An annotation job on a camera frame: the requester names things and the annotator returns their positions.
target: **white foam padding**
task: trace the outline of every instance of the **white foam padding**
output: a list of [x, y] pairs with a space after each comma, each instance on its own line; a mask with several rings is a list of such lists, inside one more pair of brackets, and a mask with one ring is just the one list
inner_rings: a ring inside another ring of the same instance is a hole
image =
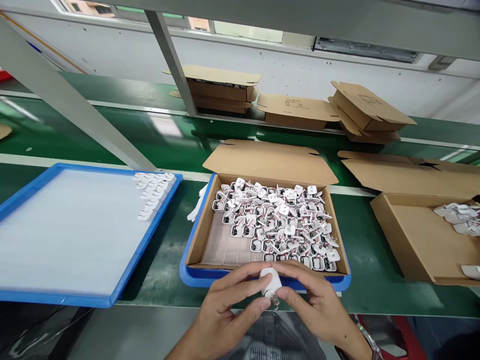
[[0, 222], [0, 290], [109, 296], [150, 226], [131, 175], [63, 170]]

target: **blue plastic tray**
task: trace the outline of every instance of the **blue plastic tray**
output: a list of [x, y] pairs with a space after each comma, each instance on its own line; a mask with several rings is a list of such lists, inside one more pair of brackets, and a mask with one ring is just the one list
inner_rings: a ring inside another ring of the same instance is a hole
[[[44, 171], [35, 180], [24, 186], [17, 193], [12, 195], [8, 200], [0, 205], [0, 222], [3, 221], [9, 214], [19, 208], [28, 199], [35, 196], [35, 194], [44, 187], [48, 182], [55, 178], [63, 170], [76, 170], [82, 172], [97, 172], [106, 174], [119, 174], [119, 175], [135, 175], [135, 170], [123, 170], [112, 169], [105, 167], [84, 166], [84, 165], [71, 165], [66, 163], [57, 163]], [[132, 272], [134, 271], [140, 257], [143, 255], [154, 231], [162, 219], [167, 207], [172, 201], [177, 188], [182, 181], [183, 176], [180, 174], [174, 174], [176, 180], [164, 199], [160, 209], [153, 218], [150, 226], [148, 227], [145, 235], [140, 241], [136, 251], [132, 254], [132, 257], [123, 272], [118, 284], [116, 285], [113, 293], [110, 296], [91, 296], [72, 293], [48, 293], [48, 292], [28, 292], [28, 291], [7, 291], [0, 290], [0, 301], [12, 301], [12, 302], [24, 302], [24, 303], [42, 303], [42, 304], [58, 304], [78, 307], [90, 307], [90, 308], [109, 308], [119, 298], [127, 281], [129, 280]]]
[[[197, 230], [197, 226], [199, 224], [200, 215], [204, 211], [205, 202], [207, 201], [207, 195], [210, 192], [212, 187], [212, 182], [214, 180], [214, 176], [217, 173], [214, 172], [211, 177], [210, 181], [208, 182], [208, 186], [205, 190], [205, 196], [203, 197], [203, 201], [200, 205], [200, 209], [198, 210], [198, 214], [196, 216], [195, 223], [193, 224], [193, 228], [191, 229], [190, 237], [188, 238], [188, 242], [185, 246], [185, 251], [183, 252], [183, 256], [181, 257], [180, 266], [179, 266], [179, 273], [181, 280], [185, 283], [185, 285], [194, 288], [209, 288], [212, 283], [224, 277], [226, 274], [230, 272], [230, 270], [222, 270], [222, 269], [205, 269], [205, 268], [193, 268], [188, 267], [185, 264], [187, 260], [187, 254], [189, 253], [190, 246], [192, 245], [192, 240], [194, 238], [195, 231]], [[297, 291], [305, 291], [306, 289], [302, 284], [298, 282], [298, 280], [292, 279], [291, 277], [283, 277], [281, 276], [281, 283], [284, 286], [288, 286]], [[327, 276], [325, 277], [336, 292], [343, 292], [347, 290], [352, 282], [352, 274], [347, 276]]]

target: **human hand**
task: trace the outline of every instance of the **human hand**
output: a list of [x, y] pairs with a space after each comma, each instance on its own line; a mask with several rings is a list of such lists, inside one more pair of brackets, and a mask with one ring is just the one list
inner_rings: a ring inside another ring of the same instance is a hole
[[372, 359], [370, 345], [350, 319], [332, 284], [295, 260], [276, 261], [272, 267], [282, 275], [297, 279], [306, 288], [308, 302], [287, 286], [278, 289], [276, 294], [295, 310], [315, 336], [339, 347], [351, 359]]
[[230, 310], [265, 288], [272, 274], [258, 280], [248, 280], [264, 268], [271, 268], [267, 261], [250, 262], [238, 267], [215, 281], [201, 305], [193, 324], [166, 357], [173, 359], [217, 359], [233, 350], [247, 330], [270, 306], [270, 299], [258, 297], [238, 315]]

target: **wrist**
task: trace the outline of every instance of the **wrist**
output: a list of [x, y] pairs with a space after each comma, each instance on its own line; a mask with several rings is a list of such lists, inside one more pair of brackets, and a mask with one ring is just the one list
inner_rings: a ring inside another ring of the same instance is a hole
[[348, 329], [334, 345], [342, 349], [352, 360], [372, 360], [373, 358], [370, 344], [353, 321], [350, 321]]

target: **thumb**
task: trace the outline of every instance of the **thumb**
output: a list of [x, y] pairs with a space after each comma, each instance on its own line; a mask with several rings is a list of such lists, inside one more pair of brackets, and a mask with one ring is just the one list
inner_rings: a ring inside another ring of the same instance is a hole
[[238, 336], [243, 336], [248, 329], [259, 319], [260, 315], [270, 307], [270, 299], [267, 297], [258, 297], [253, 300], [235, 319], [231, 326]]
[[306, 302], [295, 290], [283, 286], [276, 291], [276, 295], [284, 300], [298, 314], [300, 319], [309, 328], [315, 319], [316, 310]]

